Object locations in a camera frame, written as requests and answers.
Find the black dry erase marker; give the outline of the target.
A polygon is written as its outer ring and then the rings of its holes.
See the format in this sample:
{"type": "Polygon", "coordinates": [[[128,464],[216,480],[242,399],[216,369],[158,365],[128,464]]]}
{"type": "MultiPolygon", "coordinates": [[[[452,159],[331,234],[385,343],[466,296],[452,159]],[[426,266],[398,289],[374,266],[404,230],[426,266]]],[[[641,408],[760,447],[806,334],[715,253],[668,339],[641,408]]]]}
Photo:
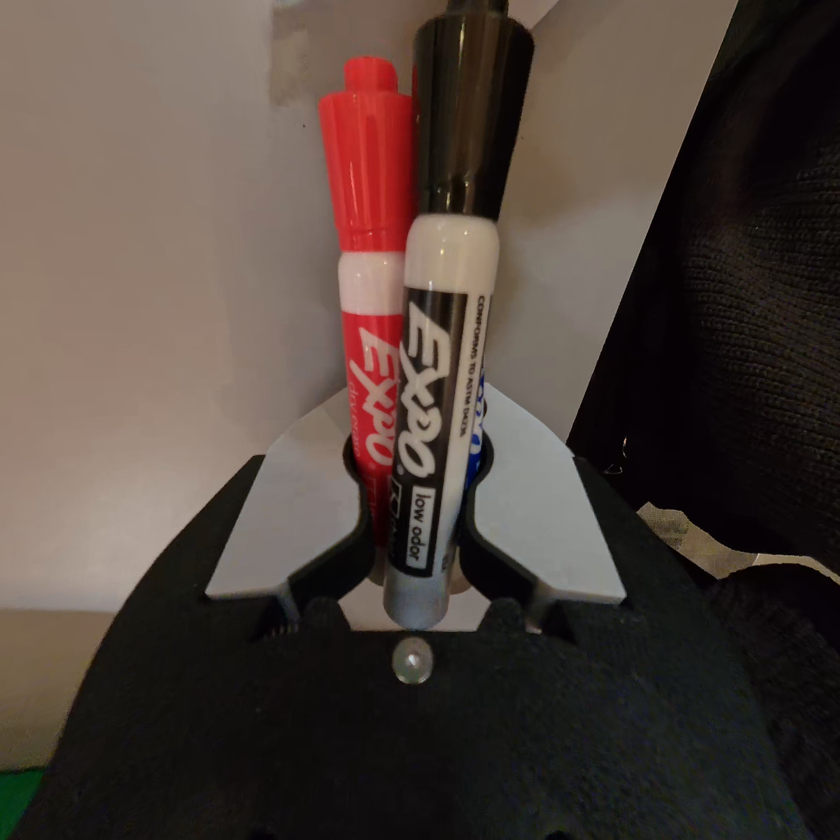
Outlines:
{"type": "Polygon", "coordinates": [[[497,222],[534,53],[505,1],[452,1],[413,45],[416,216],[406,240],[384,608],[448,609],[491,300],[497,222]]]}

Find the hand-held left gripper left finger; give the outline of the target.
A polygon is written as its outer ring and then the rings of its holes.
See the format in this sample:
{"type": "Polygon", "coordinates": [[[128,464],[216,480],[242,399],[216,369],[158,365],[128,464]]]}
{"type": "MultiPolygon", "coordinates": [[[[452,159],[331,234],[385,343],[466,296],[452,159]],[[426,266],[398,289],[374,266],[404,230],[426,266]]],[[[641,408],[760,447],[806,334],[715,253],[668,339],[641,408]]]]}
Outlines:
{"type": "Polygon", "coordinates": [[[274,597],[289,623],[308,604],[351,593],[373,570],[373,521],[354,463],[347,391],[269,448],[205,594],[274,597]]]}

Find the red dry erase marker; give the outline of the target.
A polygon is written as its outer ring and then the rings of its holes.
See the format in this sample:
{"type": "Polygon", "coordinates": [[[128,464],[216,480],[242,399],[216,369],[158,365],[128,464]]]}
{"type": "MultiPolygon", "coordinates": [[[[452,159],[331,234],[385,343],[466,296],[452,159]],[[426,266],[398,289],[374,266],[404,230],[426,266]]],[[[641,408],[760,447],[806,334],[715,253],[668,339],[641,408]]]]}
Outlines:
{"type": "Polygon", "coordinates": [[[412,100],[392,63],[355,57],[318,104],[338,233],[339,299],[353,457],[374,545],[384,550],[395,451],[406,238],[413,222],[412,100]]]}

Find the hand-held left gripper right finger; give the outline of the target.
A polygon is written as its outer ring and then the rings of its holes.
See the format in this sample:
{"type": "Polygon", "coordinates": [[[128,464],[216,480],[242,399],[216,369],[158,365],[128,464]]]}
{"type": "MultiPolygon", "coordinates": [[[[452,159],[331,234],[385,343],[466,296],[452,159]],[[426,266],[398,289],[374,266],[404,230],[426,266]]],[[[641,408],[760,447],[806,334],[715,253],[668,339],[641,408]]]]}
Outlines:
{"type": "Polygon", "coordinates": [[[571,451],[503,394],[485,394],[481,466],[469,486],[460,567],[489,601],[516,601],[531,628],[567,602],[627,593],[571,451]]]}

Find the green plastic bin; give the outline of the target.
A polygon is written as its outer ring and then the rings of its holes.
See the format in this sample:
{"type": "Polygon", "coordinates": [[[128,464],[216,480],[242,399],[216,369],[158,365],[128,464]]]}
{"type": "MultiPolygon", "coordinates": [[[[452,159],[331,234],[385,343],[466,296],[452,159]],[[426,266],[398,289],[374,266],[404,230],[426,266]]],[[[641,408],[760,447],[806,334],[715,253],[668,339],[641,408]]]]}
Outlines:
{"type": "Polygon", "coordinates": [[[8,839],[35,798],[46,768],[1,771],[1,839],[8,839]]]}

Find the blue dry erase marker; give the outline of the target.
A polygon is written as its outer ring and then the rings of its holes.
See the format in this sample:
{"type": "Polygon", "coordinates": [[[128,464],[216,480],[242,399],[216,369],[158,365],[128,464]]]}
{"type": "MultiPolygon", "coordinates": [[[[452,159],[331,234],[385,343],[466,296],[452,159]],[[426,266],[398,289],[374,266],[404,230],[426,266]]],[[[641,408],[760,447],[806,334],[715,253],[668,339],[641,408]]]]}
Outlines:
{"type": "Polygon", "coordinates": [[[487,414],[487,400],[485,397],[486,385],[486,368],[485,361],[482,360],[478,390],[476,394],[476,406],[473,415],[473,423],[471,428],[471,436],[469,442],[469,458],[465,474],[464,493],[461,500],[459,511],[459,519],[462,520],[466,510],[466,499],[469,488],[476,479],[480,471],[481,453],[483,447],[484,436],[484,422],[487,414]]]}

